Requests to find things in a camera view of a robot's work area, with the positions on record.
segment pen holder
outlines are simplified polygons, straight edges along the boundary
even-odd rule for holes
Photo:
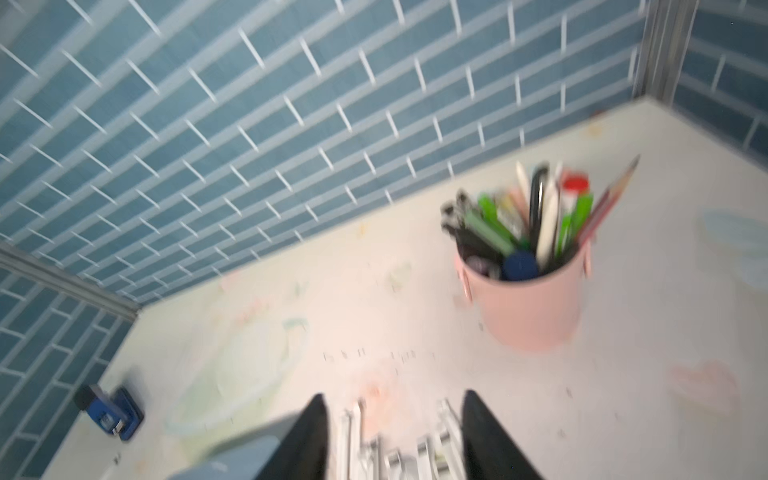
[[[470,303],[477,303],[488,331],[502,344],[542,352],[567,342],[581,315],[581,281],[591,273],[587,245],[556,271],[524,282],[491,280],[456,255],[456,271]]]

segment blue subway tile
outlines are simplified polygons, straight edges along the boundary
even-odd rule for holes
[[[261,210],[258,210],[257,212],[252,213],[251,215],[246,215],[243,218],[239,219],[238,221],[227,225],[227,230],[229,230],[233,235],[237,235],[239,233],[244,232],[245,230],[249,230],[256,225],[258,225],[261,222],[264,222],[265,220],[269,220],[270,218],[274,217],[275,214],[270,212],[269,209],[263,208]]]
[[[66,349],[74,348],[88,327],[93,323],[97,314],[98,309],[96,307],[87,305],[80,313],[74,316],[74,320],[56,344]]]
[[[10,237],[14,233],[20,231],[24,227],[30,224],[34,219],[38,218],[37,215],[27,210],[26,208],[17,208],[7,217],[0,220],[0,233]]]
[[[105,258],[116,254],[120,250],[138,243],[139,240],[152,232],[153,230],[148,225],[140,223],[136,227],[131,228],[129,231],[121,233],[119,237],[113,238],[103,247],[99,247],[96,250],[90,252],[87,257],[96,263],[101,262]]]
[[[48,393],[45,394],[40,405],[35,409],[35,412],[32,413],[29,420],[24,424],[22,432],[30,435],[41,435],[45,431],[45,427],[48,426],[54,415],[56,415],[58,408],[68,400],[68,389],[52,386]]]
[[[449,144],[444,144],[442,147],[425,154],[419,158],[413,159],[413,168],[416,173],[424,170],[427,167],[431,167],[441,161],[446,161],[454,155],[458,155],[472,147],[479,147],[480,136],[477,132],[472,132],[457,140],[452,141]]]
[[[239,240],[233,245],[229,245],[227,248],[222,249],[226,255],[234,255],[235,253],[242,252],[246,248],[255,247],[259,243],[262,243],[263,241],[266,241],[266,238],[264,238],[264,235],[261,233],[255,233],[254,235],[251,235],[248,238],[243,238],[242,240]]]
[[[62,212],[42,228],[38,229],[38,232],[48,238],[54,238],[69,230],[84,218],[94,214],[98,209],[108,203],[109,200],[104,198],[98,192],[92,192],[86,198],[77,202],[73,207],[70,207],[69,210]]]
[[[0,442],[5,443],[11,437],[24,418],[29,406],[42,394],[43,389],[53,380],[67,354],[58,350],[49,350],[35,371],[26,377],[18,393],[6,404],[0,413]]]
[[[328,159],[331,162],[336,163],[349,155],[362,152],[367,147],[373,145],[377,141],[381,141],[387,137],[394,135],[392,127],[389,126],[387,120],[382,120],[378,124],[368,127],[364,131],[356,133],[353,137],[344,140],[334,147],[325,150]]]
[[[506,16],[425,61],[422,64],[424,79],[427,82],[435,80],[504,41],[509,41]]]
[[[40,356],[43,349],[53,340],[53,337],[64,326],[67,317],[58,313],[51,313],[43,320],[40,328],[27,340],[27,343],[18,351],[16,356],[8,364],[8,368],[17,372],[26,372],[32,363]]]
[[[72,237],[69,240],[65,240],[64,242],[60,243],[53,250],[48,252],[48,256],[55,258],[56,260],[63,260],[80,250],[82,247],[85,247],[85,245],[87,244],[84,240],[81,240],[77,237]]]
[[[149,31],[149,25],[136,12],[136,9],[125,5],[125,8],[75,55],[75,58],[92,75],[98,77]]]
[[[117,275],[118,273],[122,272],[123,270],[129,267],[130,265],[128,265],[127,263],[121,262],[120,260],[115,260],[109,265],[104,266],[99,270],[96,270],[96,272],[93,273],[91,276],[94,277],[96,280],[104,281],[110,276]]]
[[[336,225],[340,225],[341,223],[344,223],[353,218],[359,217],[360,215],[367,214],[368,212],[375,210],[376,208],[383,207],[384,205],[387,205],[387,199],[384,197],[379,198],[378,200],[374,200],[370,203],[357,207],[354,210],[350,210],[345,214],[341,214],[337,217],[332,218],[331,220],[323,222],[320,225],[316,225],[314,227],[308,228],[307,230],[304,230],[304,232],[302,233],[302,236],[304,238],[309,238],[312,235],[317,235],[318,233],[323,232],[324,230],[333,228]]]
[[[196,127],[205,138],[211,138],[313,72],[306,55],[299,53],[230,100],[219,104],[198,121]]]
[[[155,85],[189,61],[203,47],[234,26],[263,0],[218,0],[201,12],[139,68]]]
[[[696,78],[705,84],[711,84],[717,71],[717,58],[689,50],[685,54],[682,73]]]
[[[199,253],[205,249],[211,248],[225,240],[230,238],[223,230],[216,230],[210,235],[207,235],[187,246],[187,250],[192,253]]]
[[[8,288],[8,291],[16,293],[17,295],[24,296],[29,293],[29,290],[32,290],[33,286],[35,286],[35,282],[29,278],[20,276],[14,283],[11,284],[11,286]]]
[[[153,207],[154,205],[152,205],[149,200],[139,196],[128,202],[121,202],[120,206],[114,212],[107,215],[106,218],[110,223],[114,223],[115,225],[120,226],[129,220],[133,220],[143,212]]]
[[[176,220],[182,218],[192,210],[194,210],[194,207],[186,200],[182,200],[166,209],[163,209],[163,211],[148,219],[147,222],[149,222],[152,227],[162,228],[169,223],[175,222]]]
[[[27,333],[29,329],[38,321],[40,315],[51,305],[58,294],[49,288],[44,288],[35,295],[27,306],[18,313],[15,319],[6,327],[18,333]]]
[[[509,131],[517,130],[523,125],[527,124],[529,121],[535,120],[544,114],[548,114],[559,109],[560,94],[550,95],[544,100],[538,101],[535,104],[527,105],[524,108],[517,110],[500,120],[497,120],[488,125],[484,125],[483,136],[485,137],[485,141],[489,141]]]
[[[445,108],[468,96],[469,84],[467,81],[464,79],[457,80],[447,87],[430,94],[428,97],[411,104],[399,113],[394,114],[392,119],[398,129],[403,129],[424,117],[434,114],[441,108]]]
[[[674,103],[738,142],[744,140],[752,125],[752,118],[682,84],[677,86]]]
[[[13,439],[9,442],[8,450],[0,458],[0,478],[13,480],[34,447],[33,440]]]
[[[18,343],[19,338],[14,335],[9,335],[4,332],[0,332],[0,362],[13,350],[13,347]]]
[[[768,25],[699,9],[690,36],[768,63]]]
[[[515,31],[517,35],[535,27],[542,20],[559,14],[578,0],[537,0],[515,9]]]
[[[380,152],[370,155],[371,163],[376,167],[382,167],[389,162],[404,157],[416,148],[423,147],[429,142],[437,140],[437,131],[430,125],[408,137],[401,137],[397,143],[384,148]]]
[[[265,198],[268,198],[269,196],[276,194],[279,191],[285,190],[285,188],[285,184],[283,184],[279,178],[273,178],[272,180],[268,180],[257,187],[251,187],[249,192],[232,199],[232,203],[239,210],[245,210],[247,207],[258,204]]]
[[[166,267],[175,265],[176,263],[179,263],[180,261],[184,260],[187,257],[189,257],[189,253],[184,252],[183,250],[177,250],[168,255],[164,255],[160,260],[154,263],[151,263],[143,268],[140,268],[139,270],[136,270],[131,275],[128,275],[127,278],[131,282],[137,282],[138,280],[147,278],[150,275],[154,275],[155,273],[159,272],[160,270]]]
[[[97,220],[93,225],[81,231],[80,236],[89,242],[93,242],[96,239],[102,238],[107,233],[110,233],[112,230],[114,230],[114,227],[109,223],[103,220]]]
[[[455,31],[451,8],[433,13],[408,30],[368,54],[368,63],[374,74],[379,74],[394,64],[415,54],[439,38]]]
[[[636,0],[608,0],[579,16],[569,18],[568,43],[577,41],[598,28],[610,24],[622,15],[636,12],[638,8]]]
[[[136,72],[131,71],[100,96],[85,113],[103,127],[149,91],[147,82],[142,80]]]
[[[431,187],[438,182],[447,180],[450,177],[451,174],[448,172],[448,168],[446,168],[444,170],[440,170],[437,173],[431,174],[428,177],[422,177],[418,180],[414,180],[410,185],[403,187],[400,190],[390,192],[390,194],[392,195],[393,200],[400,200],[401,198],[413,195],[420,190],[424,190],[427,187]]]
[[[256,59],[248,47],[241,42],[200,71],[198,75],[200,80],[215,93],[256,65],[258,65]]]
[[[368,74],[362,62],[358,61],[298,97],[293,101],[293,106],[305,117],[367,81]]]
[[[40,154],[33,154],[0,180],[0,205],[5,205],[54,164]]]
[[[201,215],[195,220],[192,220],[191,222],[187,223],[187,226],[192,230],[199,232],[206,227],[210,227],[215,223],[221,222],[234,213],[235,210],[233,210],[232,207],[230,207],[228,204],[224,204],[221,207],[214,208],[212,211]]]
[[[397,15],[392,2],[377,0],[343,25],[325,34],[313,43],[310,49],[318,65],[322,67],[395,20]]]
[[[408,165],[403,164],[385,174],[377,174],[371,180],[365,182],[359,187],[353,188],[352,193],[355,198],[363,198],[364,196],[370,195],[373,192],[380,191],[389,187],[391,184],[394,184],[398,180],[402,180],[403,178],[410,176],[411,170],[408,168]]]
[[[78,417],[78,409],[74,406],[73,402],[66,402],[64,410],[59,417],[55,420],[51,431],[45,436],[45,439],[40,443],[37,452],[32,456],[29,464],[24,468],[22,475],[25,477],[39,478],[42,477],[46,467],[53,459],[58,450],[61,442],[64,441],[64,437],[69,432],[72,424]]]
[[[88,337],[85,339],[85,342],[80,349],[74,354],[67,368],[58,377],[58,381],[69,383],[71,385],[75,384],[78,381],[80,374],[83,373],[85,367],[88,365],[88,362],[91,361],[91,358],[93,358],[98,350],[101,341],[104,340],[106,336],[105,333],[98,330],[88,329]]]
[[[506,55],[502,55],[487,65],[474,70],[472,81],[475,89],[481,90],[558,50],[560,50],[560,28],[553,28]]]
[[[755,108],[768,112],[768,80],[748,71],[728,65],[723,66],[717,90],[745,101]]]

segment white desk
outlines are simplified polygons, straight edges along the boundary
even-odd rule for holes
[[[511,182],[516,160],[562,159],[587,170],[599,191],[638,153],[634,179],[599,232],[573,340],[534,356],[498,345],[478,312],[455,303],[462,290],[439,206],[459,187]],[[146,309],[101,383],[112,390],[130,376],[144,425],[122,445],[79,418],[45,478],[101,478],[117,452],[110,480],[166,478],[316,392],[334,419],[366,397],[367,426],[384,450],[413,453],[416,437],[433,430],[437,400],[459,410],[468,388],[548,480],[765,478],[768,293],[735,279],[733,258],[705,239],[697,218],[723,208],[768,222],[766,206],[766,172],[655,104],[624,107]],[[251,353],[233,353],[238,367],[199,395],[242,396],[240,378],[263,379],[286,345],[288,318],[307,328],[291,330],[298,360],[273,394],[239,412],[220,406],[231,421],[205,435],[166,429],[214,353],[259,323],[273,328],[272,348],[257,348],[268,329],[257,330]],[[737,414],[710,415],[670,393],[671,366],[708,359],[737,378]]]

